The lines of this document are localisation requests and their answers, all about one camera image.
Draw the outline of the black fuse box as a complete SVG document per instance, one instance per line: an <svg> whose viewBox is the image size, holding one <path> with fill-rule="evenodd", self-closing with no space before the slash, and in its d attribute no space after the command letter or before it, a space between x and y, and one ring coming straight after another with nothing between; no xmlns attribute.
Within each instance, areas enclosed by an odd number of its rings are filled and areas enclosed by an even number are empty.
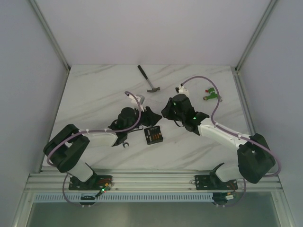
<svg viewBox="0 0 303 227"><path fill-rule="evenodd" d="M160 126L153 126L144 129L147 145L163 142L163 136L160 131Z"/></svg>

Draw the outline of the clear fuse box cover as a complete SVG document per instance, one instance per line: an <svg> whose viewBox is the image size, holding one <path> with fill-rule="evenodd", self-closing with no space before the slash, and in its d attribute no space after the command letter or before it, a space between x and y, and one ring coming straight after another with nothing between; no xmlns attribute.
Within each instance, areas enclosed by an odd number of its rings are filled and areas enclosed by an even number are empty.
<svg viewBox="0 0 303 227"><path fill-rule="evenodd" d="M157 112L157 113L160 113L162 111L162 109L166 106L165 102L156 101L156 100L149 99L149 98L145 99L143 104L144 104L144 106L150 107L153 112Z"/></svg>

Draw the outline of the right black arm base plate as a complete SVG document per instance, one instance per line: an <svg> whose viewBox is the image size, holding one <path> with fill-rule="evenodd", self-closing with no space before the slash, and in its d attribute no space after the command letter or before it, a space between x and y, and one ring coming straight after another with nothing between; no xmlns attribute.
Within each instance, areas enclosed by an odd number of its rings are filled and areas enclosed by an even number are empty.
<svg viewBox="0 0 303 227"><path fill-rule="evenodd" d="M236 180L222 182L217 176L195 175L193 180L197 190L237 190Z"/></svg>

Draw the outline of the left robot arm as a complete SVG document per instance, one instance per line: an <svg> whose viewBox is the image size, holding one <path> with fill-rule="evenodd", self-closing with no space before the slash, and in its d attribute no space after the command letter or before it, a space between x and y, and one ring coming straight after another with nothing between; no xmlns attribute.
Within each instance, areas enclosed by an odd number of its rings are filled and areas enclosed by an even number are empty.
<svg viewBox="0 0 303 227"><path fill-rule="evenodd" d="M125 142L128 133L140 126L155 126L161 118L148 106L142 111L126 107L108 129L80 131L74 124L68 124L45 145L43 153L49 165L75 177L85 190L92 190L97 179L93 169L80 159L85 149L118 146Z"/></svg>

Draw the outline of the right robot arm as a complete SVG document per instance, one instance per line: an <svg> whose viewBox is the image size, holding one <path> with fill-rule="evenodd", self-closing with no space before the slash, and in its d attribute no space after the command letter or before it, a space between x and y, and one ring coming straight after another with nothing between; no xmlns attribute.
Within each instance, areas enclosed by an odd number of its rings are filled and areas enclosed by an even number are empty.
<svg viewBox="0 0 303 227"><path fill-rule="evenodd" d="M236 164L223 162L209 173L208 181L216 190L222 190L227 182L239 178L256 184L276 164L262 135L241 135L213 123L209 115L195 111L184 94L169 98L161 114L168 120L181 122L189 132L213 139L236 151Z"/></svg>

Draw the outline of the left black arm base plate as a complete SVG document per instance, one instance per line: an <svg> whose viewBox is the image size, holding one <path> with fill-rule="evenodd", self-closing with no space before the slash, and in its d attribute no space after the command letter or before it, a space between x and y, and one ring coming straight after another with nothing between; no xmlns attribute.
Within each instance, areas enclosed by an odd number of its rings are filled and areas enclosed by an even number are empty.
<svg viewBox="0 0 303 227"><path fill-rule="evenodd" d="M99 191L112 183L111 175L93 175L85 182L75 176L70 178L69 190L71 191Z"/></svg>

